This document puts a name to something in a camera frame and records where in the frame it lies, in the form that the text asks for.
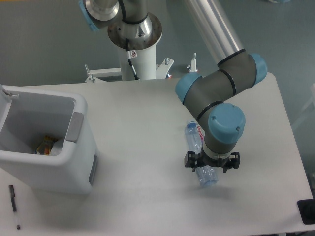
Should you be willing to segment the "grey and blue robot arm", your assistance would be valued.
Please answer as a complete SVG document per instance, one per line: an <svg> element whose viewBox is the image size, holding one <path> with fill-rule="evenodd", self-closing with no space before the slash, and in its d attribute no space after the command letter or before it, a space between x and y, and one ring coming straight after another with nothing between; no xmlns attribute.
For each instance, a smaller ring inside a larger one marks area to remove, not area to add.
<svg viewBox="0 0 315 236"><path fill-rule="evenodd" d="M240 155L233 149L246 119L227 100L261 82L267 65L260 55L246 52L217 0L187 0L185 5L218 66L205 77L190 72L175 86L179 100L205 131L201 152L189 151L185 167L237 169ZM107 28L110 40L119 48L123 80L156 78L155 63L140 52L156 45L162 29L145 0L81 0L79 6L89 28Z"/></svg>

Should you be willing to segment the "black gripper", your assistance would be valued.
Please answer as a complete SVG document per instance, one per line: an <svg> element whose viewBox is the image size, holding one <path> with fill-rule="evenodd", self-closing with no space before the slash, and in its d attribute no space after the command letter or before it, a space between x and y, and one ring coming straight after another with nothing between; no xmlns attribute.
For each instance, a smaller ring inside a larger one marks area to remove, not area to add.
<svg viewBox="0 0 315 236"><path fill-rule="evenodd" d="M226 173L230 169L238 169L240 166L240 153L232 152L229 157L218 159L213 159L209 157L205 152L195 153L193 151L188 151L184 158L185 168L191 168L195 171L199 167L211 166L211 167L221 167L223 172Z"/></svg>

